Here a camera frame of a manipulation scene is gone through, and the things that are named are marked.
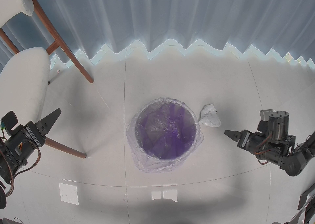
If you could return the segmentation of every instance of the curtain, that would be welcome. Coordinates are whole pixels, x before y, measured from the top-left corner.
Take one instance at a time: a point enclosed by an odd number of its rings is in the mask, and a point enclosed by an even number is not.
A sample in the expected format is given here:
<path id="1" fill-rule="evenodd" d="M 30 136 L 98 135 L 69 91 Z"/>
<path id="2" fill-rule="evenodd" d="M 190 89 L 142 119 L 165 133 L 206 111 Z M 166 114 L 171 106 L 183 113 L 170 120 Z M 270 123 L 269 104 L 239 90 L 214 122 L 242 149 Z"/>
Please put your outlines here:
<path id="1" fill-rule="evenodd" d="M 216 49 L 250 45 L 315 62 L 315 0 L 38 0 L 75 53 L 92 58 L 107 44 L 115 53 L 140 40 L 150 52 L 167 39 L 184 48 L 198 38 Z M 34 13 L 20 13 L 3 30 L 23 50 L 53 38 Z M 68 57 L 57 49 L 62 62 Z M 0 69 L 12 53 L 0 42 Z"/>

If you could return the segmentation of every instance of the crumpled white paper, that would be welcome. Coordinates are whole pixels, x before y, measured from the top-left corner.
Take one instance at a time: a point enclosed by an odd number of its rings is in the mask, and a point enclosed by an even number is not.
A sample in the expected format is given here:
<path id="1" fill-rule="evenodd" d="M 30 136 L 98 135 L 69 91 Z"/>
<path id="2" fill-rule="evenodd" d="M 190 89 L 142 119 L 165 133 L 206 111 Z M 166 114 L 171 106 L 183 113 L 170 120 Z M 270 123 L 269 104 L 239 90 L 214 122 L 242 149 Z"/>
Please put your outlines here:
<path id="1" fill-rule="evenodd" d="M 204 106 L 200 116 L 200 124 L 210 127 L 219 127 L 221 125 L 221 121 L 213 104 Z"/>

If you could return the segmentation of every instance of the trash can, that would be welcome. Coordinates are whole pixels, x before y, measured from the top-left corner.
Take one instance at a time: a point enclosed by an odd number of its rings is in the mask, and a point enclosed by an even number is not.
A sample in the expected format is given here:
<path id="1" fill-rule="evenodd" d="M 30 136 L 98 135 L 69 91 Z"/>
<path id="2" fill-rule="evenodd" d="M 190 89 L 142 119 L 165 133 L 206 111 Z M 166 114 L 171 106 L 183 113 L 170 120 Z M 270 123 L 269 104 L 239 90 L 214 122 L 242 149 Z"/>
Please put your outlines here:
<path id="1" fill-rule="evenodd" d="M 137 168 L 144 172 L 171 171 L 203 141 L 195 114 L 168 97 L 146 104 L 126 129 Z"/>

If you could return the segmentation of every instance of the chair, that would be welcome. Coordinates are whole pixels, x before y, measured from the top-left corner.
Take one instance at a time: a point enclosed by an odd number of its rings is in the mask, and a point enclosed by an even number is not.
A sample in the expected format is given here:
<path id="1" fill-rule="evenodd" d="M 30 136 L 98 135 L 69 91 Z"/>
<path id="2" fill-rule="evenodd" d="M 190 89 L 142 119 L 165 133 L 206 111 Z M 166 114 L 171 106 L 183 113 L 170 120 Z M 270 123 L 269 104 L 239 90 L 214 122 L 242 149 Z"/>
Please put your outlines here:
<path id="1" fill-rule="evenodd" d="M 33 11 L 55 39 L 47 49 L 30 48 L 20 52 L 0 28 L 0 36 L 15 53 L 0 74 L 0 118 L 12 110 L 18 118 L 19 124 L 23 125 L 29 121 L 35 123 L 41 117 L 49 83 L 49 55 L 57 47 L 60 46 L 86 79 L 93 83 L 92 77 L 60 37 L 37 0 L 0 0 L 0 27 L 20 12 L 31 16 Z M 46 144 L 80 158 L 86 157 L 85 153 L 57 143 L 50 138 L 46 139 Z"/>

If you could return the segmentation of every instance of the floor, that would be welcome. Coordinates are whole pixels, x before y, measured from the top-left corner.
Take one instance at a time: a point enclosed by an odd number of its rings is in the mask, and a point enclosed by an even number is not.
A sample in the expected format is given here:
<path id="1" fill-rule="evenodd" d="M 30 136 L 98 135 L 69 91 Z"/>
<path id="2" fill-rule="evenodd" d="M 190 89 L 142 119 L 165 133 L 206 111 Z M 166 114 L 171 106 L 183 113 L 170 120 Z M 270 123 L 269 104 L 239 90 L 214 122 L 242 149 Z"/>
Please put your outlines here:
<path id="1" fill-rule="evenodd" d="M 47 136 L 87 158 L 43 146 L 39 164 L 17 177 L 0 217 L 31 224 L 288 222 L 315 182 L 315 159 L 289 177 L 276 165 L 258 164 L 223 132 L 255 131 L 259 111 L 272 108 L 290 113 L 289 133 L 304 142 L 315 125 L 315 71 L 273 52 L 262 60 L 258 50 L 244 57 L 233 50 L 216 56 L 195 45 L 183 55 L 165 46 L 150 60 L 139 46 L 123 50 L 120 61 L 104 50 L 95 66 L 79 57 L 93 84 L 75 66 L 55 63 L 42 116 L 62 113 Z M 185 102 L 197 117 L 213 103 L 222 125 L 201 126 L 204 140 L 181 167 L 150 174 L 135 167 L 125 128 L 159 97 Z"/>

